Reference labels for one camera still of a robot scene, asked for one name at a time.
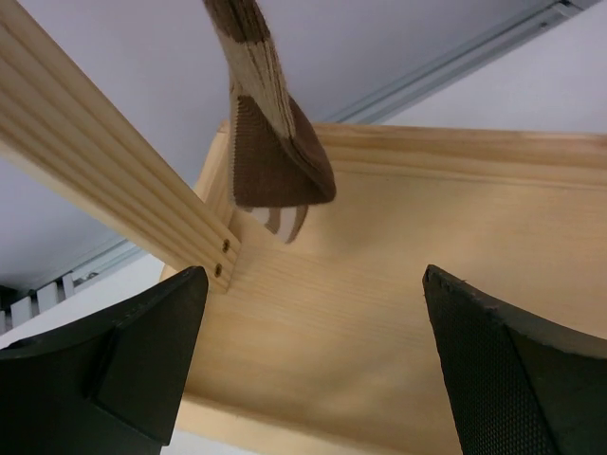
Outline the brown striped sock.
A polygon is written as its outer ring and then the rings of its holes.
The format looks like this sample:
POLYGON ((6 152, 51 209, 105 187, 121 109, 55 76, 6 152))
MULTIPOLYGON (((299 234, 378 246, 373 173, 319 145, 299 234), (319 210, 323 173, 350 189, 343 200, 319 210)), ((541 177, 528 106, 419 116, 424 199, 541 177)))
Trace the brown striped sock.
POLYGON ((337 194, 327 153, 291 97, 266 19, 254 1, 204 4, 230 77, 230 198, 286 244, 310 207, 337 194))

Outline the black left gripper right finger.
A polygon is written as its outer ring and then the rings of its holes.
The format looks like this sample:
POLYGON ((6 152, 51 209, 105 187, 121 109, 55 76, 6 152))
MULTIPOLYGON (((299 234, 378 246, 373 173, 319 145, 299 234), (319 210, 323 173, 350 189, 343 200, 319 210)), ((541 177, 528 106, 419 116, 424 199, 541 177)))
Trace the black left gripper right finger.
POLYGON ((422 284, 465 454, 603 454, 606 341, 430 265, 422 284))

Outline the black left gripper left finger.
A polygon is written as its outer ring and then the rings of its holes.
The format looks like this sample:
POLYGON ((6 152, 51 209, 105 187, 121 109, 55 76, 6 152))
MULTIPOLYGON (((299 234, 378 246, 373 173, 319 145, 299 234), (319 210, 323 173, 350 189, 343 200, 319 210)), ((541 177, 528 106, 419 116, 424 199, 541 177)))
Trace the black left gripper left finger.
POLYGON ((192 266, 2 349, 2 453, 159 453, 172 439, 208 286, 192 266))

